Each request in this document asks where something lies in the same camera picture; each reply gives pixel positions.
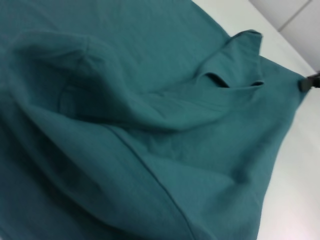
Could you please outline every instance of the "teal fabric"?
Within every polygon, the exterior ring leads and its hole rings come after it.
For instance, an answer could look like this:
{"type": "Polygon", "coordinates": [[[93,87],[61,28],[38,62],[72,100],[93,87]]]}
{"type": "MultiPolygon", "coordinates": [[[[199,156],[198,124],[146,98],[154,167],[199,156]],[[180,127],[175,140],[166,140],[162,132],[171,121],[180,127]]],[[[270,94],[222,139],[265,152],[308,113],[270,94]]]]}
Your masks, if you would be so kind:
{"type": "Polygon", "coordinates": [[[257,238],[305,96],[260,33],[189,0],[0,2],[4,240],[257,238]]]}

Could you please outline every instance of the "wrinkled fabric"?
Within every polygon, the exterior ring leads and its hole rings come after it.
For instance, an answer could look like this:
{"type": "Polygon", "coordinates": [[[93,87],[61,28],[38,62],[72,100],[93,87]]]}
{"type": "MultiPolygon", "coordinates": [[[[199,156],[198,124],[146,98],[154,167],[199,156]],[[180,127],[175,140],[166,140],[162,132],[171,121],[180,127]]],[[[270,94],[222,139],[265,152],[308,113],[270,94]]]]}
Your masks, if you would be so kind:
{"type": "Polygon", "coordinates": [[[260,33],[188,0],[0,5],[3,240],[257,238],[305,96],[260,33]]]}

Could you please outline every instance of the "black object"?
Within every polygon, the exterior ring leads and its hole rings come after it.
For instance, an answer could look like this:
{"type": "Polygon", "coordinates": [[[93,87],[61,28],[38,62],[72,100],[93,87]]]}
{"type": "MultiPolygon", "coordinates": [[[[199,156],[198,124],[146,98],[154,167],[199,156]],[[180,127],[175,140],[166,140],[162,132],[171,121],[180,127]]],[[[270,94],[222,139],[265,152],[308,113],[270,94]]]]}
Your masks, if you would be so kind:
{"type": "Polygon", "coordinates": [[[312,87],[320,88],[320,73],[308,76],[299,82],[301,92],[308,92],[312,87]]]}

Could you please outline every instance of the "grout line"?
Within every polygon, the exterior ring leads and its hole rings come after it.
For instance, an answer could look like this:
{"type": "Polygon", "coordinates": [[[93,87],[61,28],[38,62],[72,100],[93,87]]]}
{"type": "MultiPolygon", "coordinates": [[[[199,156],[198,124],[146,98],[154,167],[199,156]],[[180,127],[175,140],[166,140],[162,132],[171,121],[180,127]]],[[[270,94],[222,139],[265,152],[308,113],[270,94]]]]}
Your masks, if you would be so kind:
{"type": "Polygon", "coordinates": [[[281,32],[289,23],[292,22],[292,20],[299,15],[299,13],[302,12],[303,9],[306,8],[306,6],[308,6],[310,3],[312,2],[312,0],[308,0],[305,4],[302,5],[302,7],[300,7],[298,9],[298,11],[296,11],[296,13],[294,13],[281,27],[279,27],[279,29],[277,30],[278,32],[281,32]]]}

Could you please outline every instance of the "seam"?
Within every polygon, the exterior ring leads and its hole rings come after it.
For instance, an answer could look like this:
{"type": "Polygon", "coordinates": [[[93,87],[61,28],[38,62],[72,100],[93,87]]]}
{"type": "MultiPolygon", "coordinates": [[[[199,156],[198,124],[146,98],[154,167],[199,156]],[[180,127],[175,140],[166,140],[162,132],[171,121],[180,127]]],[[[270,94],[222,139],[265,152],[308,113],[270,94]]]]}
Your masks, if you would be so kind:
{"type": "Polygon", "coordinates": [[[141,165],[147,170],[147,172],[149,172],[149,174],[155,179],[155,181],[158,183],[158,185],[160,186],[160,188],[165,192],[165,194],[168,196],[169,200],[173,203],[173,205],[175,206],[175,208],[178,210],[178,212],[181,214],[183,220],[186,223],[186,226],[190,232],[191,238],[192,240],[197,240],[194,231],[192,230],[191,227],[191,223],[189,221],[189,219],[187,218],[186,214],[184,213],[184,211],[179,207],[179,205],[176,203],[175,199],[172,197],[172,195],[169,193],[169,191],[167,190],[167,188],[161,183],[161,181],[157,178],[157,176],[154,174],[154,172],[148,167],[148,165],[142,160],[142,158],[139,156],[139,154],[137,153],[137,151],[131,147],[129,144],[127,144],[127,141],[125,141],[112,127],[107,127],[104,124],[99,124],[100,126],[104,127],[104,128],[108,128],[111,132],[113,132],[114,135],[116,135],[121,142],[123,142],[123,144],[132,151],[132,153],[136,156],[136,158],[139,160],[139,162],[141,163],[141,165]]]}
{"type": "Polygon", "coordinates": [[[82,54],[81,54],[81,56],[79,57],[76,65],[75,65],[75,68],[74,68],[73,70],[70,70],[69,76],[67,77],[67,79],[66,79],[66,81],[65,81],[65,84],[64,84],[64,86],[62,87],[61,92],[59,93],[58,101],[57,101],[57,109],[58,109],[58,112],[59,112],[59,113],[61,112],[62,96],[63,96],[64,92],[66,91],[67,87],[70,85],[71,79],[72,79],[72,77],[73,77],[73,73],[76,72],[76,71],[79,69],[79,66],[81,65],[81,63],[82,63],[83,60],[85,59],[85,56],[87,56],[88,50],[89,50],[89,43],[90,43],[90,40],[89,40],[88,37],[86,37],[86,38],[85,38],[85,44],[84,44],[83,47],[82,47],[82,54]]]}
{"type": "Polygon", "coordinates": [[[4,229],[0,226],[0,240],[13,240],[12,237],[10,237],[5,231],[4,229]]]}

